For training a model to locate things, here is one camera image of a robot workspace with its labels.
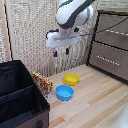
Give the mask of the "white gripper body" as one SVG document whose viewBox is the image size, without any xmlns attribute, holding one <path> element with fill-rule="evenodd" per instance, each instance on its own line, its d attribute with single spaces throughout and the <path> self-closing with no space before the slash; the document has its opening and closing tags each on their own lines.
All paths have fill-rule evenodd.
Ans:
<svg viewBox="0 0 128 128">
<path fill-rule="evenodd" d="M 71 46 L 79 41 L 79 29 L 50 30 L 46 34 L 46 38 L 46 46 L 49 48 Z"/>
</svg>

